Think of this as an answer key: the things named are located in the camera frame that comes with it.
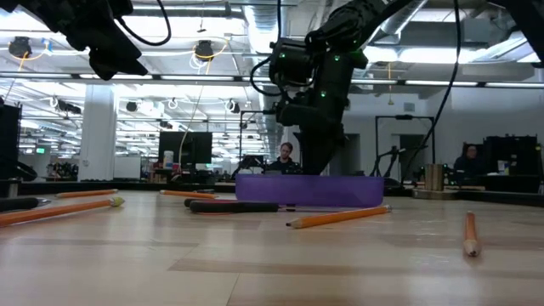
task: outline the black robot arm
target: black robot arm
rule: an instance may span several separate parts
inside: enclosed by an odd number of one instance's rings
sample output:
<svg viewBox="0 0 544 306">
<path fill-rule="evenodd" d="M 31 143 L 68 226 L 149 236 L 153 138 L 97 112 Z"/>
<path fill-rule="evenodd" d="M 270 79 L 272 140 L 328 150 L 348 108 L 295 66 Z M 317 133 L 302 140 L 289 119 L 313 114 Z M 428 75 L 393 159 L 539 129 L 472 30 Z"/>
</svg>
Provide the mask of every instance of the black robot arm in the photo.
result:
<svg viewBox="0 0 544 306">
<path fill-rule="evenodd" d="M 343 145 L 343 111 L 354 68 L 364 69 L 367 58 L 359 49 L 375 30 L 411 0 L 353 0 L 336 9 L 304 42 L 281 38 L 273 43 L 269 78 L 281 88 L 276 121 L 298 125 L 303 172 L 320 174 Z M 491 0 L 500 2 L 512 16 L 541 60 L 544 60 L 542 0 Z M 523 18 L 530 15 L 530 20 Z M 309 87 L 290 97 L 285 86 Z"/>
</svg>

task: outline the person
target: person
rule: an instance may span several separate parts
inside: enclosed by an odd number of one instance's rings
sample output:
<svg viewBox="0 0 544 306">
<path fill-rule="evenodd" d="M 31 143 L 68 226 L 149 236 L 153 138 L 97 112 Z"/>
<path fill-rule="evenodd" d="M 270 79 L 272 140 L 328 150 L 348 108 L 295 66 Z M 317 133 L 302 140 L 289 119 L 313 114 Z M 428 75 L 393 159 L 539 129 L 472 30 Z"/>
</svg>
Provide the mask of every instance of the person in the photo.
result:
<svg viewBox="0 0 544 306">
<path fill-rule="evenodd" d="M 281 171 L 282 174 L 296 173 L 300 169 L 300 166 L 291 159 L 291 153 L 292 143 L 285 142 L 281 144 L 280 156 L 268 166 L 268 170 Z"/>
<path fill-rule="evenodd" d="M 465 152 L 456 159 L 453 168 L 456 171 L 463 171 L 465 177 L 485 174 L 484 161 L 478 157 L 478 149 L 473 144 L 466 146 Z"/>
</svg>

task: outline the column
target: column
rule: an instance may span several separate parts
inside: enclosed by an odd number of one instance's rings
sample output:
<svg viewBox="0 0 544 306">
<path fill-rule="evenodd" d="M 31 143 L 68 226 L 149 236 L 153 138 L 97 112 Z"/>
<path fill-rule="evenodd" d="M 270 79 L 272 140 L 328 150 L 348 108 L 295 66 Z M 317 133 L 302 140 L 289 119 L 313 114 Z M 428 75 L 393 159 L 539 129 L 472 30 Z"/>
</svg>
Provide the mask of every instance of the column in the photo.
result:
<svg viewBox="0 0 544 306">
<path fill-rule="evenodd" d="M 113 179 L 118 103 L 111 85 L 87 85 L 78 180 Z"/>
<path fill-rule="evenodd" d="M 37 146 L 33 157 L 34 162 L 32 163 L 32 166 L 37 173 L 37 178 L 34 181 L 45 182 L 44 177 L 48 176 L 48 164 L 51 163 L 51 146 Z"/>
</svg>

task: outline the purple bin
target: purple bin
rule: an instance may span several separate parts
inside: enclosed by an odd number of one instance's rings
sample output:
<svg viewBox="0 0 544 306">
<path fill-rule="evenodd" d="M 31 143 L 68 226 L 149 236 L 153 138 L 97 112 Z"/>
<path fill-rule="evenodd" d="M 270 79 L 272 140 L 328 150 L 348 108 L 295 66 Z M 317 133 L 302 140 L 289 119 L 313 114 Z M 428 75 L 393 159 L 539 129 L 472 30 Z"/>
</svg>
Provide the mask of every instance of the purple bin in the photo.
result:
<svg viewBox="0 0 544 306">
<path fill-rule="evenodd" d="M 377 207 L 383 201 L 383 178 L 240 174 L 236 198 L 281 205 Z"/>
</svg>

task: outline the ceiling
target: ceiling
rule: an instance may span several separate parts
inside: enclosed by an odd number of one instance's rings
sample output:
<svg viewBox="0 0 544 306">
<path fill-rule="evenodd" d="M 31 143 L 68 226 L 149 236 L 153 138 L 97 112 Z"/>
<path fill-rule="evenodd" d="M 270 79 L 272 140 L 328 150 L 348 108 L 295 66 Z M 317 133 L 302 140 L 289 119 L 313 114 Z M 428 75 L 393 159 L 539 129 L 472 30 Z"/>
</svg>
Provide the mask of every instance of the ceiling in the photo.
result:
<svg viewBox="0 0 544 306">
<path fill-rule="evenodd" d="M 228 16 L 225 16 L 224 1 L 163 2 L 173 28 L 172 39 L 164 46 L 153 48 L 131 38 L 142 51 L 140 63 L 152 75 L 248 76 L 253 66 L 270 52 L 269 42 L 276 37 L 275 1 L 229 1 L 232 11 Z M 346 1 L 283 0 L 282 36 L 302 39 L 344 3 Z M 452 1 L 421 3 L 422 8 L 414 10 L 410 22 L 398 30 L 400 34 L 381 36 L 369 43 L 365 55 L 371 63 L 365 70 L 356 70 L 354 79 L 445 81 L 450 78 L 456 43 Z M 133 1 L 133 4 L 134 14 L 125 18 L 128 26 L 148 40 L 162 40 L 166 27 L 155 0 Z M 519 82 L 534 75 L 530 64 L 519 62 L 535 60 L 534 53 L 523 35 L 511 31 L 515 24 L 507 12 L 482 1 L 464 0 L 460 4 L 463 51 L 458 80 Z M 33 60 L 21 64 L 8 52 L 7 47 L 16 36 L 31 39 Z M 202 40 L 211 41 L 216 54 L 207 65 L 198 62 L 193 52 L 194 46 Z M 82 117 L 59 111 L 55 105 L 62 100 L 80 107 L 84 113 L 86 82 L 101 82 L 92 79 L 87 52 L 74 50 L 61 34 L 52 33 L 23 11 L 1 13 L 0 67 L 1 71 L 36 72 L 43 76 L 32 81 L 0 79 L 1 95 L 5 97 L 11 88 L 7 103 L 23 105 L 23 151 L 30 149 L 30 152 L 36 144 L 49 144 L 56 147 L 53 153 L 57 156 L 77 155 Z M 266 76 L 266 71 L 265 66 L 258 74 Z M 56 82 L 47 76 L 50 72 L 88 75 L 89 78 Z M 156 156 L 156 137 L 165 129 L 159 126 L 158 119 L 172 123 L 173 130 L 215 132 L 214 155 L 223 159 L 237 161 L 240 137 L 242 154 L 274 157 L 280 144 L 282 128 L 273 116 L 257 114 L 240 135 L 240 114 L 230 111 L 233 103 L 243 111 L 261 111 L 275 102 L 259 96 L 247 82 L 202 85 L 201 82 L 159 84 L 145 79 L 129 82 L 114 79 L 109 84 L 119 101 L 119 155 Z M 350 98 L 414 94 L 426 99 L 438 90 L 436 87 L 353 86 Z M 128 111 L 128 102 L 136 103 L 138 110 Z M 360 107 L 356 106 L 348 113 L 359 115 L 358 110 Z M 371 111 L 379 113 L 380 109 Z"/>
</svg>

